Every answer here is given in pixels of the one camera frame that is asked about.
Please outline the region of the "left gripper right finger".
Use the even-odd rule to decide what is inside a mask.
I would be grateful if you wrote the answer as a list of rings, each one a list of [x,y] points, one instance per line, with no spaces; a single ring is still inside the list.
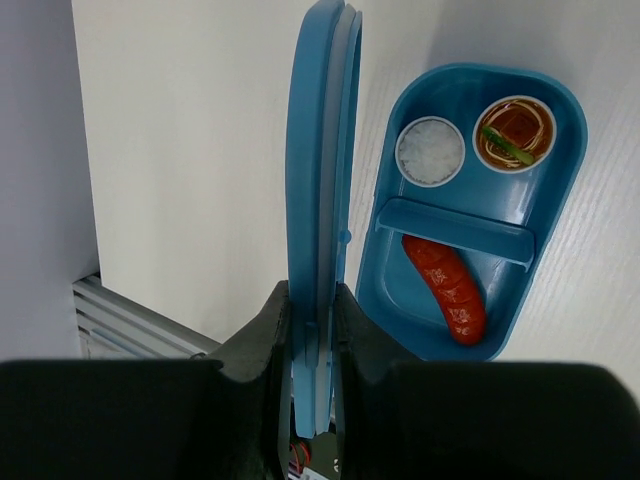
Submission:
[[[639,409],[608,370],[575,363],[427,362],[346,286],[334,301],[345,479],[635,479]]]

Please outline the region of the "blue lunch box lid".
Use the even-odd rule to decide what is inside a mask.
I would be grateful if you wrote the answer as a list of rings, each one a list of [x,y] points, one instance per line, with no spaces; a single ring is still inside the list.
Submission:
[[[329,428],[333,303],[344,280],[362,14],[318,1],[305,14],[289,89],[285,197],[296,432]]]

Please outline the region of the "blue lunch box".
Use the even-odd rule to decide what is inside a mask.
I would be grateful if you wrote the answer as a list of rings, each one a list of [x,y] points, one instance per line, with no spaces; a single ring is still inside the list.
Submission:
[[[556,140],[539,165],[501,173],[486,166],[468,143],[459,173],[442,186],[422,188],[401,175],[395,145],[412,121],[444,118],[469,142],[481,114],[509,96],[536,98],[555,117]],[[517,322],[587,144],[580,103],[548,75],[455,63],[415,79],[396,101],[386,128],[356,286],[365,314],[421,359],[495,358]],[[456,248],[484,299],[488,322],[479,344],[464,346],[449,334],[435,297],[404,252],[404,235]]]

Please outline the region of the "small noodle soup cup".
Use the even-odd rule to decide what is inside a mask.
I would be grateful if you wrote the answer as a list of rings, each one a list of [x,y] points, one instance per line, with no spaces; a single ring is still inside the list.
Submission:
[[[498,173],[535,168],[551,153],[557,138],[551,109],[531,96],[512,95],[488,105],[471,135],[478,159]]]

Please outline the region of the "red sausage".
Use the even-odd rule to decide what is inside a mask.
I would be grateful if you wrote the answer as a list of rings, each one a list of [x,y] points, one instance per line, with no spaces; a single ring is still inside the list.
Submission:
[[[487,314],[479,287],[466,264],[450,246],[403,235],[402,247],[428,286],[452,338],[473,346],[481,342]]]

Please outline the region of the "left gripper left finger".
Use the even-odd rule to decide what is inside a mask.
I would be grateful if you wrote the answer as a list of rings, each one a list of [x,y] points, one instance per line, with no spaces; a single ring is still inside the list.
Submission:
[[[291,303],[279,282],[214,352],[1,366],[5,479],[282,479]]]

